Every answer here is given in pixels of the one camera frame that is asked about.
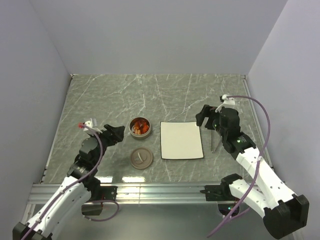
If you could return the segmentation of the small pork belly piece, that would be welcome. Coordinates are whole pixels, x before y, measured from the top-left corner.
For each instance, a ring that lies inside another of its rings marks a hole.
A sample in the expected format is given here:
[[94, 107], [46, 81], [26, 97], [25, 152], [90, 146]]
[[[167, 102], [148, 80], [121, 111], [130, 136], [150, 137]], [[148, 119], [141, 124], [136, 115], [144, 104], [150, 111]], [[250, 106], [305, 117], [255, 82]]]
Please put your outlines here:
[[136, 135], [140, 135], [141, 134], [141, 130], [139, 128], [136, 128], [135, 126], [133, 127], [133, 133]]

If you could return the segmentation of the orange chicken drumstick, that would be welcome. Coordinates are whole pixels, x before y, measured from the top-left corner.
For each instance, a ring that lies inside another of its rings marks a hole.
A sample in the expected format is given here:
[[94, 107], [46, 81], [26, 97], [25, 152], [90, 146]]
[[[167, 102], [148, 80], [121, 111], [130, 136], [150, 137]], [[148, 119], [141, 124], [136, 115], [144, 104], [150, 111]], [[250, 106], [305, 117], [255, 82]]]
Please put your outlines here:
[[150, 128], [150, 126], [148, 125], [147, 122], [141, 122], [140, 126], [139, 126], [139, 134], [143, 135], [143, 134], [147, 133], [149, 128]]

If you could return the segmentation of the beige round lid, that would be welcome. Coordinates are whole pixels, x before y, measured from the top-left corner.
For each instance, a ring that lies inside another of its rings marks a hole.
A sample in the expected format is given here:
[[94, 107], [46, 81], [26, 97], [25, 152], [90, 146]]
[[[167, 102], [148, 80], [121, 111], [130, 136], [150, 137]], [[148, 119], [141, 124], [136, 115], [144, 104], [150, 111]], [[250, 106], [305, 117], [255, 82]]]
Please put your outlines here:
[[153, 163], [153, 153], [146, 147], [138, 147], [130, 155], [130, 163], [137, 170], [144, 170]]

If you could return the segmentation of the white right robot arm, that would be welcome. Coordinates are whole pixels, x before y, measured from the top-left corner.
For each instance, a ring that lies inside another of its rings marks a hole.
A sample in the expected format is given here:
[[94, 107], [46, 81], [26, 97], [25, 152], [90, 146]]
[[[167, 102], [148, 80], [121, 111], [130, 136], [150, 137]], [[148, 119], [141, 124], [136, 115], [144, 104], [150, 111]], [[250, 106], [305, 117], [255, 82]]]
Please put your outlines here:
[[237, 110], [205, 104], [196, 115], [196, 124], [201, 126], [207, 118], [205, 128], [221, 137], [224, 149], [255, 179], [259, 190], [234, 173], [221, 180], [220, 194], [226, 200], [241, 199], [258, 213], [265, 228], [279, 240], [307, 225], [310, 203], [302, 195], [296, 195], [276, 175], [261, 157], [260, 151], [251, 138], [241, 131]]

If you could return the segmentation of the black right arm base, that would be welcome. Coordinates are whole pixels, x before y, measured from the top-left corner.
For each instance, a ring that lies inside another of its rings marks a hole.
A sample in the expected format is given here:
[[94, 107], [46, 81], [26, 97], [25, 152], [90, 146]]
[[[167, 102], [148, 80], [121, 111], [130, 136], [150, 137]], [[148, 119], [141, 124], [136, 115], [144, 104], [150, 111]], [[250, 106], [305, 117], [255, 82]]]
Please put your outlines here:
[[222, 178], [218, 185], [205, 185], [204, 189], [199, 192], [205, 194], [207, 202], [235, 201], [237, 198], [231, 194], [229, 185], [233, 184], [236, 180], [242, 179], [240, 175], [234, 173]]

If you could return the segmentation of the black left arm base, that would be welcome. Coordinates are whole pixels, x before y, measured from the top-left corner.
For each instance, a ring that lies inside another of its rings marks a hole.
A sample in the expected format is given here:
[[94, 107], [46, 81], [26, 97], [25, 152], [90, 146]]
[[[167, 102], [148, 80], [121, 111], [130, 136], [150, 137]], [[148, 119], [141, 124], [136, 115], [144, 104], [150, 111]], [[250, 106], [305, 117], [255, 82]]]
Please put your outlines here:
[[[100, 186], [96, 193], [90, 197], [90, 199], [81, 206], [82, 217], [92, 222], [105, 222], [113, 219], [120, 211], [120, 205], [116, 202], [117, 186]], [[105, 204], [114, 204], [115, 212], [103, 219], [92, 218], [91, 216], [99, 216], [103, 210]]]

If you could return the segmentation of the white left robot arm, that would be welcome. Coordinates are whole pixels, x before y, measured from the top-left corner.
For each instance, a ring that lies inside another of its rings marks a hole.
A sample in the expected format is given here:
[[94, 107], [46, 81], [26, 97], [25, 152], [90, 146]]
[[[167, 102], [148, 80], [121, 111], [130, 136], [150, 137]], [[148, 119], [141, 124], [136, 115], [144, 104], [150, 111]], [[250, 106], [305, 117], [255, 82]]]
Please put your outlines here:
[[124, 139], [125, 126], [105, 124], [97, 128], [95, 119], [78, 124], [88, 138], [83, 140], [74, 163], [70, 166], [65, 178], [56, 192], [43, 208], [28, 220], [18, 222], [12, 230], [14, 240], [52, 240], [65, 224], [86, 203], [98, 204], [116, 202], [117, 188], [111, 189], [110, 197], [104, 196], [101, 181], [95, 177], [98, 166], [108, 147]]

